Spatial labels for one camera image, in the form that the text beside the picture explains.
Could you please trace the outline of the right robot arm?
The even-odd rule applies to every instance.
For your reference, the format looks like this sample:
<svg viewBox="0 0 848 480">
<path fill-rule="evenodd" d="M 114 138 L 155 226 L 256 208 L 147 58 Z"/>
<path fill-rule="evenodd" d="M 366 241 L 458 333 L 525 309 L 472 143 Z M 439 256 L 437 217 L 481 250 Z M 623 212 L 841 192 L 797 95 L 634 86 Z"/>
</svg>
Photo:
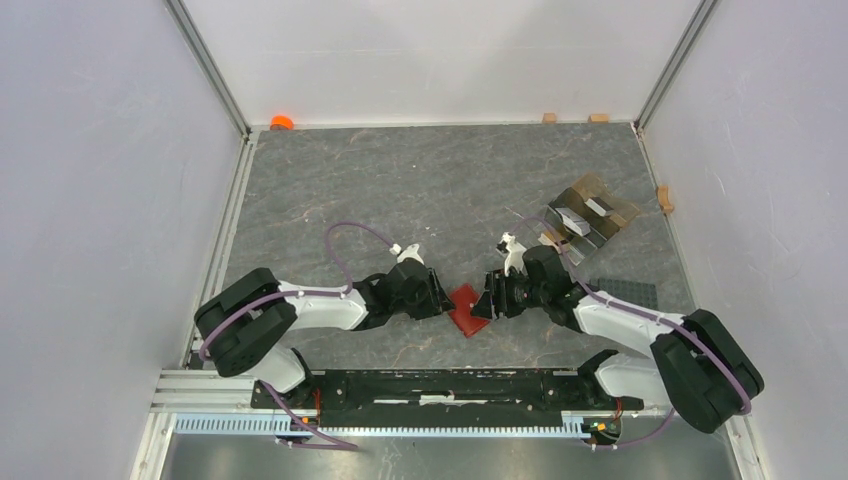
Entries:
<svg viewBox="0 0 848 480">
<path fill-rule="evenodd" d="M 621 300 L 581 281 L 551 246 L 509 254 L 505 266 L 487 273 L 471 313 L 513 318 L 541 309 L 556 325 L 604 337 L 637 352 L 593 357 L 577 382 L 580 400 L 602 408 L 615 397 L 668 405 L 693 428 L 713 433 L 745 415 L 765 381 L 721 320 L 697 309 L 663 313 Z"/>
</svg>

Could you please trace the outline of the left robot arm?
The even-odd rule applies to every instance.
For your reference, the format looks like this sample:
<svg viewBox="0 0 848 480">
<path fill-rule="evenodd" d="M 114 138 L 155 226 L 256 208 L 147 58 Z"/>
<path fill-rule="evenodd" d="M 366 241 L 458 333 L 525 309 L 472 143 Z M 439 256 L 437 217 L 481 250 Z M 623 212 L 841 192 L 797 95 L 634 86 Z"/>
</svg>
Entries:
<svg viewBox="0 0 848 480">
<path fill-rule="evenodd" d="M 250 375 L 297 408 L 312 399 L 314 381 L 302 355 L 282 346 L 286 333 L 364 331 L 396 315 L 424 320 L 453 307 L 435 270 L 415 258 L 342 287 L 298 286 L 257 268 L 196 311 L 203 339 L 198 355 L 212 362 L 220 376 Z"/>
</svg>

